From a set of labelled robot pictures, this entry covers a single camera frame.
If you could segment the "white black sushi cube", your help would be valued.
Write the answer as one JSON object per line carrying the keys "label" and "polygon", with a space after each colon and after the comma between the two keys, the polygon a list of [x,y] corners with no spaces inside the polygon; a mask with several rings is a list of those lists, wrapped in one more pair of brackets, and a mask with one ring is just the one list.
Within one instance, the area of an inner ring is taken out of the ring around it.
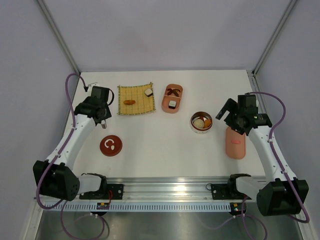
{"label": "white black sushi cube", "polygon": [[177,102],[175,100],[170,100],[168,103],[169,109],[175,109],[177,107]]}

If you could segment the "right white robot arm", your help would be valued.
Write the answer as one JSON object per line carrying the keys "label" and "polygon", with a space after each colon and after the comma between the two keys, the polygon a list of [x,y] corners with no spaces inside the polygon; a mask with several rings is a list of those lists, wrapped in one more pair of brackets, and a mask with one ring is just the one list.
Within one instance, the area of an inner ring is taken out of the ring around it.
{"label": "right white robot arm", "polygon": [[304,206],[309,186],[306,180],[298,179],[282,155],[274,131],[279,123],[272,124],[266,113],[259,113],[256,92],[229,98],[215,117],[224,122],[231,131],[249,137],[264,169],[266,184],[245,173],[230,175],[223,194],[232,199],[245,197],[255,201],[259,212],[267,216],[287,215],[294,218],[303,212],[308,223],[310,218]]}

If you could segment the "round white rice ball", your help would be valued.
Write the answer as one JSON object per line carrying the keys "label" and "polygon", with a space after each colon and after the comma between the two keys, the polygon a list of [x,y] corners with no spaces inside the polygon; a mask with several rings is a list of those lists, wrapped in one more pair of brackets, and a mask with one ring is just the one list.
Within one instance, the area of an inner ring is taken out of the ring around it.
{"label": "round white rice ball", "polygon": [[193,122],[194,126],[198,129],[203,129],[204,128],[204,121],[200,118],[196,119],[194,122]]}

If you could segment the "orange fried food piece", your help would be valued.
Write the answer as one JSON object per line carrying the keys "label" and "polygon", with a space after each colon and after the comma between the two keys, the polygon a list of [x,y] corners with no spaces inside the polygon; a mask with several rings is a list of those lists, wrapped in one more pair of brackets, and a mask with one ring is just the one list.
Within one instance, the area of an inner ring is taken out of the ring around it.
{"label": "orange fried food piece", "polygon": [[206,129],[206,128],[209,128],[212,124],[212,120],[211,119],[206,119],[204,121],[204,125],[203,125],[203,128]]}

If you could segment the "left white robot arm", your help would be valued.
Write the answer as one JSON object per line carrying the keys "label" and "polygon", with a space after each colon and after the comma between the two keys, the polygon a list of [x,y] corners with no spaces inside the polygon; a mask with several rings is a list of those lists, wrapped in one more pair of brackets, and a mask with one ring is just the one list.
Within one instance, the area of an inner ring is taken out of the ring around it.
{"label": "left white robot arm", "polygon": [[96,173],[77,176],[73,172],[78,153],[97,125],[111,118],[110,104],[115,95],[106,87],[94,85],[90,96],[79,103],[72,116],[71,128],[56,149],[44,161],[36,161],[33,174],[36,195],[72,201],[77,195],[90,192],[103,199],[108,194],[105,177]]}

